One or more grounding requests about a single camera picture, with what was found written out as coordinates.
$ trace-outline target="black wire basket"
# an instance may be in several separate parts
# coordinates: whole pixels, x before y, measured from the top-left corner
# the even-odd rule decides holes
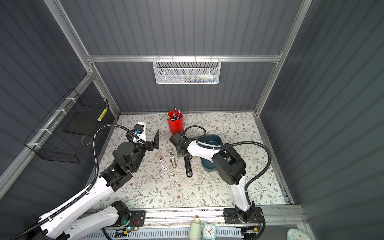
[[[109,111],[108,101],[77,94],[56,111],[59,113],[45,129],[35,129],[34,133],[41,131],[40,137],[31,142],[32,133],[24,145],[48,161],[80,163],[92,157],[93,135],[101,126],[113,122],[104,117]]]

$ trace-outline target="white bottle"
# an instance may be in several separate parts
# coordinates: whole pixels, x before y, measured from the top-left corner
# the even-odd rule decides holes
[[[200,219],[199,219],[199,216],[196,216],[193,222],[189,224],[188,238],[191,240],[200,240],[201,231],[202,231],[202,226],[200,223]]]

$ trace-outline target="black handle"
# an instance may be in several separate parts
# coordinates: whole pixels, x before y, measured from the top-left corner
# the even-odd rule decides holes
[[[192,167],[191,162],[188,157],[184,157],[184,163],[185,163],[185,173],[187,174],[187,177],[192,177]]]

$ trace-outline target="wire mesh basket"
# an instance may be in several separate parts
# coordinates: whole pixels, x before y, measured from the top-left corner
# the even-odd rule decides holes
[[[156,83],[159,84],[217,84],[220,68],[220,60],[195,62],[153,60]]]
[[[103,125],[111,123],[104,118],[108,101],[85,95],[76,95],[44,129],[40,137],[31,142],[31,134],[24,145],[43,160],[80,163],[92,157],[92,138]]]

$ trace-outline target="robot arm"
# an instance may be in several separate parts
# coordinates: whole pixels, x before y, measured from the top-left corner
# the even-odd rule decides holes
[[[154,142],[148,142],[145,136],[146,124],[143,122],[137,123],[133,130],[128,130],[116,124],[108,126],[117,126],[129,133],[126,135],[128,142],[120,144],[113,151],[115,159],[112,161],[112,164],[102,171],[96,180],[94,179],[94,184],[91,188],[88,185],[65,203],[41,215],[39,219],[36,219],[34,216],[29,218],[26,223],[26,226],[29,227],[27,231],[13,239],[28,234],[27,239],[76,240],[97,229],[110,226],[117,221],[129,221],[130,211],[122,201],[115,202],[112,206],[96,214],[77,220],[90,207],[117,191],[131,179],[132,173],[138,171],[147,150],[153,151],[155,148],[159,148],[159,130],[154,137]]]
[[[245,168],[246,163],[233,147],[224,149],[207,149],[198,145],[194,138],[187,138],[180,134],[174,134],[170,141],[176,147],[178,155],[189,159],[192,156],[205,158],[215,165],[220,177],[231,185],[235,196],[236,207],[243,212],[250,209],[245,192]]]

